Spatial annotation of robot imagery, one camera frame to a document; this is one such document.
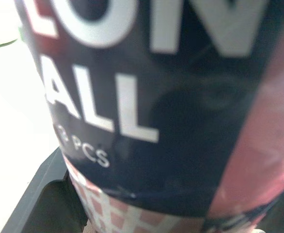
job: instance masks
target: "pink checkered pattern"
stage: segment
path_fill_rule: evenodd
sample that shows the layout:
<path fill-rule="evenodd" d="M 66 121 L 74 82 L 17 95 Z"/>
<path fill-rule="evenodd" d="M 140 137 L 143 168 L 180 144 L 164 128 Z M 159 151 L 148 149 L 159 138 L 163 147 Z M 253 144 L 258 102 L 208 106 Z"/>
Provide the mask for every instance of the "pink checkered pattern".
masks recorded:
<path fill-rule="evenodd" d="M 64 157 L 72 183 L 99 233 L 200 233 L 204 218 L 178 217 L 128 205 L 103 193 Z M 234 233 L 248 233 L 247 228 Z M 210 229 L 208 233 L 218 233 Z"/>

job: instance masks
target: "pink stripe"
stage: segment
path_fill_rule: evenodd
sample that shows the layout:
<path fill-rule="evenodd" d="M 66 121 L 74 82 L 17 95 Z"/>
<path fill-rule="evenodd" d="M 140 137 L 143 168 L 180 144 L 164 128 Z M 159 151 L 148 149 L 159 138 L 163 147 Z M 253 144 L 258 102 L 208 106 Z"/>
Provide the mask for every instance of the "pink stripe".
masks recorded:
<path fill-rule="evenodd" d="M 284 190 L 284 33 L 215 194 L 209 217 L 240 214 Z"/>

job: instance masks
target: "white surface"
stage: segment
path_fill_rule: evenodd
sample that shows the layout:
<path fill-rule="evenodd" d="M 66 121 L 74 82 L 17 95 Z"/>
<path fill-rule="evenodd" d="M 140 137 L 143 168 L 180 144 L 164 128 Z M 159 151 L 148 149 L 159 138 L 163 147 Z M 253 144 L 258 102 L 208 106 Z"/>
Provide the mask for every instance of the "white surface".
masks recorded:
<path fill-rule="evenodd" d="M 0 0 L 0 44 L 18 38 L 20 24 L 13 0 Z"/>
<path fill-rule="evenodd" d="M 57 148 L 44 87 L 27 46 L 0 48 L 0 231 L 41 163 Z"/>

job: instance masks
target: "cylindrical container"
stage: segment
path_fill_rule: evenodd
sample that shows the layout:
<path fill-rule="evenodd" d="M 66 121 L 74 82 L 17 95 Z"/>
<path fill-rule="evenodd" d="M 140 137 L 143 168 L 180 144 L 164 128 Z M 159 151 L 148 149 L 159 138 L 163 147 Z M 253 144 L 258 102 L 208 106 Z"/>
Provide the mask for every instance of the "cylindrical container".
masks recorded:
<path fill-rule="evenodd" d="M 284 0 L 16 0 L 99 233 L 249 232 L 284 191 Z"/>

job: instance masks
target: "white table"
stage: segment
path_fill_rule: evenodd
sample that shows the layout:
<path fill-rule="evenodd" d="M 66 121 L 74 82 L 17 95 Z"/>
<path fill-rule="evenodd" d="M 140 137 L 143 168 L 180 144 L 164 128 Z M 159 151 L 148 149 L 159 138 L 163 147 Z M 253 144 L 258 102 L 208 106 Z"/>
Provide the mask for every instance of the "white table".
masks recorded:
<path fill-rule="evenodd" d="M 28 47 L 21 41 L 0 47 L 0 231 L 41 163 L 57 147 Z"/>

